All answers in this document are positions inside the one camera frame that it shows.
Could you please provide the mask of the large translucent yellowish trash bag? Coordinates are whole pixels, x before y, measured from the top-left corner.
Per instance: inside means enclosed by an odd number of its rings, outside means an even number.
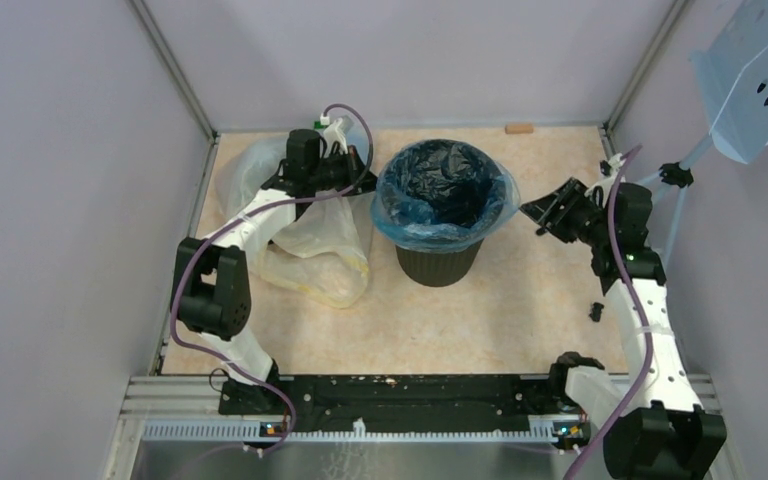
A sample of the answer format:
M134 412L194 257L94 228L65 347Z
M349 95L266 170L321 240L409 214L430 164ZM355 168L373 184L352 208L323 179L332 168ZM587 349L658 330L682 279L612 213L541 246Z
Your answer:
M262 136L220 166L212 180L222 221L248 206L269 167L286 156L288 135ZM373 236L370 206L374 195L345 196L306 206L293 224L248 262L249 270L276 286L313 300L347 308L366 291L371 276Z

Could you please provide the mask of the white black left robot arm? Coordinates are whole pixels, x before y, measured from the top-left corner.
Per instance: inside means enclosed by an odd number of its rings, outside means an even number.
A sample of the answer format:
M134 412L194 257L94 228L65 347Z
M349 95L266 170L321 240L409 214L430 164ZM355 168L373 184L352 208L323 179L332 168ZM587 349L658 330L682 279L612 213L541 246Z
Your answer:
M176 253L176 284L170 304L170 335L177 324L211 341L204 353L224 362L232 379L245 384L243 401L257 413L279 404L280 386L268 378L274 360L247 322L251 312L248 253L264 249L274 235L313 205L365 195L375 188L374 151L360 158L342 137L312 129L291 131L277 154L244 160L238 180L257 191L234 217L203 239L187 237Z

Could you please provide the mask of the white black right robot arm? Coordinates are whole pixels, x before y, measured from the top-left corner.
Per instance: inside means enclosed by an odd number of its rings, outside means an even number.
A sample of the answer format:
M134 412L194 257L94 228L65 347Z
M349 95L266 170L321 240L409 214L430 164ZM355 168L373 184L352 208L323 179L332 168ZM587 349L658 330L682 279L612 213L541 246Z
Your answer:
M666 274L647 243L652 193L618 181L603 192L575 178L526 202L521 211L565 242L591 249L591 267L605 299L617 310L630 374L621 392L594 362L580 359L546 385L549 404L560 412L583 408L596 427L614 479L702 479L727 439L722 416L709 413L688 378L668 316Z

